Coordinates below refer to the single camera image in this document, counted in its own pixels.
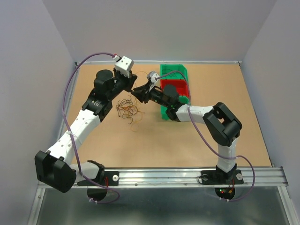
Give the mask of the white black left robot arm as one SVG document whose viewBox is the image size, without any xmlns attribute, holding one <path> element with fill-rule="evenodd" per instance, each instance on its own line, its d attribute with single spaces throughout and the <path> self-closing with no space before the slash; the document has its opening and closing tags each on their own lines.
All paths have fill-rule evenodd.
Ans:
<svg viewBox="0 0 300 225">
<path fill-rule="evenodd" d="M 74 150 L 80 148 L 88 135 L 104 120 L 112 108 L 112 100 L 122 91 L 130 92 L 137 75 L 129 77 L 114 69 L 100 70 L 94 80 L 94 88 L 89 94 L 78 116 L 67 128 L 62 137 L 48 150 L 35 155 L 37 179 L 52 188 L 65 193 L 84 177 L 86 172 L 90 183 L 95 185 L 105 182 L 105 167 L 93 160 L 82 165 L 72 164 L 78 156 Z"/>
</svg>

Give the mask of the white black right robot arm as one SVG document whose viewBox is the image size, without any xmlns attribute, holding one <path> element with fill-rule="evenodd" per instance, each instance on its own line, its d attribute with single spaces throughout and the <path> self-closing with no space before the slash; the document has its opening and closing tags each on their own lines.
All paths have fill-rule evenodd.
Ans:
<svg viewBox="0 0 300 225">
<path fill-rule="evenodd" d="M 236 145 L 242 129 L 241 122 L 228 109 L 224 103 L 214 106 L 189 106 L 179 101 L 179 93 L 172 85 L 164 89 L 150 88 L 149 84 L 134 88 L 131 94 L 140 102 L 150 100 L 166 107 L 166 115 L 170 120 L 177 122 L 192 122 L 206 125 L 213 140 L 217 143 L 218 151 L 208 145 L 211 151 L 218 156 L 216 170 L 211 175 L 206 175 L 207 180 L 226 183 L 234 177 L 237 168 Z"/>
</svg>

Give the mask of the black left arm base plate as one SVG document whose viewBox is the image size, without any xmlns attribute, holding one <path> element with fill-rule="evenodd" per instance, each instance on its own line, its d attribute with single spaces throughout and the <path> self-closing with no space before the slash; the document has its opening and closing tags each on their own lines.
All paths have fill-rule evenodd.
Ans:
<svg viewBox="0 0 300 225">
<path fill-rule="evenodd" d="M 119 171 L 105 171 L 103 175 L 97 175 L 96 178 L 92 179 L 93 182 L 102 186 L 118 186 L 119 185 Z M 78 186 L 95 186 L 90 181 L 84 179 L 77 183 Z"/>
</svg>

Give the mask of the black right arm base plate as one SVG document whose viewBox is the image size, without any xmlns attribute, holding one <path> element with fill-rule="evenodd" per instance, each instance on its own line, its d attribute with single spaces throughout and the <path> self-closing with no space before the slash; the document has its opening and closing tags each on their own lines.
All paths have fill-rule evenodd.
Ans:
<svg viewBox="0 0 300 225">
<path fill-rule="evenodd" d="M 229 185 L 229 184 L 243 184 L 243 178 L 238 179 L 238 174 L 241 170 L 235 170 L 231 173 L 218 172 L 217 170 L 204 170 L 201 171 L 198 181 L 203 185 Z"/>
</svg>

